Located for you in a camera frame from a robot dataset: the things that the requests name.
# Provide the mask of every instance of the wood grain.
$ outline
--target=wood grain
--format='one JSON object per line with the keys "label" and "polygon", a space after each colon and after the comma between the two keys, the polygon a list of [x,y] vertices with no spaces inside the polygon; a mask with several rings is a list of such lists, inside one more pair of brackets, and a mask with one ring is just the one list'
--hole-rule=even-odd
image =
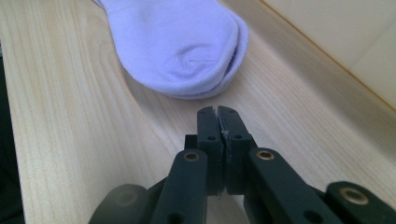
{"label": "wood grain", "polygon": [[[0,0],[27,223],[87,223],[117,185],[161,180],[207,105],[238,110],[308,184],[352,181],[396,207],[395,111],[260,2],[223,3],[250,28],[247,57],[226,92],[182,101],[129,77],[91,1]],[[248,223],[240,197],[207,214]]]}

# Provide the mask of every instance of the black plastic part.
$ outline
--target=black plastic part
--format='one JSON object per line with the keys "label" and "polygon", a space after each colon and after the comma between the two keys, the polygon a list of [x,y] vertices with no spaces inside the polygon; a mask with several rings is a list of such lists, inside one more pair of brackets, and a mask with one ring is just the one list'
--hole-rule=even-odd
{"label": "black plastic part", "polygon": [[251,182],[247,182],[244,196],[244,208],[250,224],[271,224],[273,220],[259,192]]}
{"label": "black plastic part", "polygon": [[396,212],[389,205],[368,189],[353,183],[330,184],[325,200],[345,223],[396,223]]}
{"label": "black plastic part", "polygon": [[223,144],[212,106],[198,111],[197,128],[197,148],[207,155],[207,194],[220,195],[224,190]]}
{"label": "black plastic part", "polygon": [[184,149],[197,149],[198,148],[198,135],[186,134],[184,140]]}
{"label": "black plastic part", "polygon": [[247,170],[274,223],[342,223],[274,150],[251,149]]}
{"label": "black plastic part", "polygon": [[250,151],[252,138],[238,112],[226,106],[218,108],[221,133],[227,145],[225,182],[231,195],[244,194],[247,172],[245,160]]}
{"label": "black plastic part", "polygon": [[149,201],[146,189],[137,185],[122,185],[111,190],[92,215],[90,224],[142,223]]}
{"label": "black plastic part", "polygon": [[207,156],[203,151],[179,152],[150,223],[205,223],[206,171]]}

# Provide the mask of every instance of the white sock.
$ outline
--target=white sock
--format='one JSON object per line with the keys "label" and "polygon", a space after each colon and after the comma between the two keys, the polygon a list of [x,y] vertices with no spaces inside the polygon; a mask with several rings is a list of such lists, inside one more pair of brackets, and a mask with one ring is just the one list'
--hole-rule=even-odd
{"label": "white sock", "polygon": [[248,46],[245,23],[215,0],[95,0],[120,61],[141,84],[182,99],[222,92]]}

